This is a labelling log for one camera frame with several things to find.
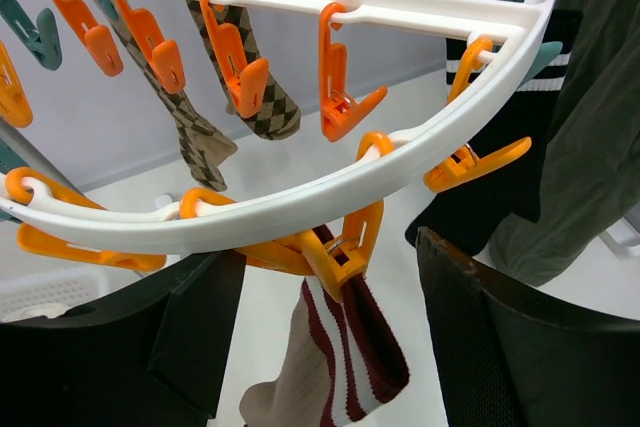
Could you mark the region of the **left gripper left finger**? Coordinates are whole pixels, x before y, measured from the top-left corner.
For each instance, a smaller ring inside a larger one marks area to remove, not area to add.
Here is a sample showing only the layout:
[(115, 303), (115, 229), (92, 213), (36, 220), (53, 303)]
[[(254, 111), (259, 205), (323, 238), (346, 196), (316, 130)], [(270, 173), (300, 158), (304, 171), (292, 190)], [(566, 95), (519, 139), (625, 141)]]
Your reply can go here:
[(218, 411), (245, 272), (183, 260), (60, 317), (1, 327), (5, 426), (204, 426)]

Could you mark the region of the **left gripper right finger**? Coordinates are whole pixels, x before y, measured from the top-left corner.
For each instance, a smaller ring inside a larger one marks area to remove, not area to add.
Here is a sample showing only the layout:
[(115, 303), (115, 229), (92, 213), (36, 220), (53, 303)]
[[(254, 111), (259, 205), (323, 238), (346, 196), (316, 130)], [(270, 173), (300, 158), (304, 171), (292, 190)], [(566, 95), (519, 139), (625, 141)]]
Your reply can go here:
[(637, 320), (545, 294), (428, 228), (415, 247), (449, 425), (638, 425)]

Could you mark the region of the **black white-striped sock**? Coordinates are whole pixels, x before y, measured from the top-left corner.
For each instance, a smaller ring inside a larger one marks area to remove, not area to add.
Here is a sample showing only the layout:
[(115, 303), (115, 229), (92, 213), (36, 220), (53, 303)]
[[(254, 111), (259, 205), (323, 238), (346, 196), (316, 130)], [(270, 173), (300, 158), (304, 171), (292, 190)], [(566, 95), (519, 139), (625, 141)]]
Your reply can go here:
[(474, 256), (509, 215), (539, 220), (551, 122), (582, 19), (578, 10), (552, 12), (543, 42), (560, 42), (562, 48), (470, 140), (471, 149), (481, 158), (526, 137), (531, 139), (528, 151), (491, 173), (437, 194), (407, 227), (405, 239), (410, 245), (416, 244), (419, 229), (426, 227)]

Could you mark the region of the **tan striped sock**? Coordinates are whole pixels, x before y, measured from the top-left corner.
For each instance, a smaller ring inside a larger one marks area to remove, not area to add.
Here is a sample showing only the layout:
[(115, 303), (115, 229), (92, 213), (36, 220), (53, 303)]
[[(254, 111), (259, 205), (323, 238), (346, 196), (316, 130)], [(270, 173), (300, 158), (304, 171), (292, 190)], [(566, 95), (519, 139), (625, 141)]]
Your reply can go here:
[(408, 385), (404, 353), (364, 278), (342, 293), (336, 302), (316, 278), (303, 280), (278, 377), (240, 400), (247, 426), (349, 426)]

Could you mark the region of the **brown argyle sock long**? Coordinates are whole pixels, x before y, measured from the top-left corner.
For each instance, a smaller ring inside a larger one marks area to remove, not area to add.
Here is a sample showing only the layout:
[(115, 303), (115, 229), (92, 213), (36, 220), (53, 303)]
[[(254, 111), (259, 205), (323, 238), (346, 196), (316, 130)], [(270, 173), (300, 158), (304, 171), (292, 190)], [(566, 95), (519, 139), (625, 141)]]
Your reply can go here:
[(224, 192), (227, 185), (219, 166), (237, 152), (234, 141), (213, 126), (193, 107), (184, 91), (167, 93), (157, 80), (133, 36), (122, 20), (107, 20), (132, 60), (139, 67), (160, 101), (173, 117), (179, 148), (192, 178), (201, 186)]

